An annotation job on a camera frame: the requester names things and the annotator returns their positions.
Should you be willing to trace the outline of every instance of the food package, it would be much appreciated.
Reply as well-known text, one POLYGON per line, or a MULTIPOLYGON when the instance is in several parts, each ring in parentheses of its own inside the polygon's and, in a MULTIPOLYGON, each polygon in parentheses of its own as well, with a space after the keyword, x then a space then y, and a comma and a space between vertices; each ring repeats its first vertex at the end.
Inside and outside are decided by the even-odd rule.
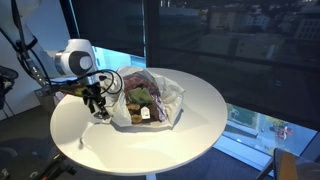
POLYGON ((124 86, 114 105, 112 107, 107 107, 107 111, 112 117, 111 121, 120 127, 173 127, 183 102, 183 93, 185 90, 182 87, 166 77, 149 72, 143 68, 124 66, 119 68, 117 72, 123 78, 124 86), (143 77, 143 80, 137 80, 137 83, 135 83, 135 81, 130 81, 130 83, 128 83, 128 79, 135 79, 136 76, 143 77), (147 87, 140 87, 141 84, 147 84, 147 87), (149 95, 146 93, 146 88, 149 92, 156 90, 156 92, 159 93, 159 99, 155 99, 155 93, 150 92, 150 95, 152 95, 153 102, 155 102, 155 100, 161 101, 161 104, 164 106, 163 109, 165 110, 164 114, 162 113, 163 111, 160 110, 161 108, 159 108, 161 104, 150 103, 150 97, 148 97, 149 95), (154 114, 151 114, 150 119, 153 118, 153 120, 149 119, 149 121, 141 121, 141 117, 138 117, 140 116, 140 113, 134 113, 137 110, 143 112, 142 107, 137 107, 137 101, 148 103, 145 107, 149 108, 150 112, 155 112, 154 114))

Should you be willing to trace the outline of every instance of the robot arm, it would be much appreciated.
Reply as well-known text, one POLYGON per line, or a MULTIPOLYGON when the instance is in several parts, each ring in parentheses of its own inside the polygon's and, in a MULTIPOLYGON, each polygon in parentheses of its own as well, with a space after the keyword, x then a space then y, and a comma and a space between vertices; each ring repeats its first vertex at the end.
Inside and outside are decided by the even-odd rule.
POLYGON ((17 52, 21 66, 45 91, 53 93, 60 90, 80 96, 89 106, 91 113, 98 109, 98 113, 101 113, 98 117, 104 117, 107 112, 104 108, 106 102, 103 94, 106 94, 105 92, 108 92, 115 83, 115 74, 120 87, 117 86, 117 90, 113 93, 120 92, 121 77, 111 70, 97 71, 94 53, 88 40, 71 39, 65 50, 50 57, 41 48, 24 21, 24 17, 32 13, 39 4, 40 0, 0 0, 1 33, 17 52), (68 77, 76 79, 63 82, 52 80, 68 77))

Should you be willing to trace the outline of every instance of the wall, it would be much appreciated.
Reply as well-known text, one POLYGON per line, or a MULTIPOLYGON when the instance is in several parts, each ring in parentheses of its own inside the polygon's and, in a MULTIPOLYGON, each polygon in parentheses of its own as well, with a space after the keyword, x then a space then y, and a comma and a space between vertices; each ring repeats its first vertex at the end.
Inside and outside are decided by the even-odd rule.
MULTIPOLYGON (((59 1, 43 0, 39 8, 27 17, 26 22, 45 50, 62 50, 70 39, 59 1)), ((16 79, 13 90, 6 96, 14 114, 38 106, 39 101, 34 90, 40 86, 24 72, 16 59, 14 50, 2 34, 0 34, 0 50, 0 64, 19 72, 19 78, 16 79)), ((5 114, 0 111, 0 120, 4 118, 5 114)))

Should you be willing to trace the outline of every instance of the sticker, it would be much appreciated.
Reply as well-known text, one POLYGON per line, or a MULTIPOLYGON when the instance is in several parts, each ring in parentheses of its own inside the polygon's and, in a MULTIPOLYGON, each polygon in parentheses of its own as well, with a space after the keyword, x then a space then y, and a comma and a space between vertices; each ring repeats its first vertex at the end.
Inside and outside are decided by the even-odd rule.
POLYGON ((141 108, 142 119, 150 119, 150 111, 147 107, 141 108))

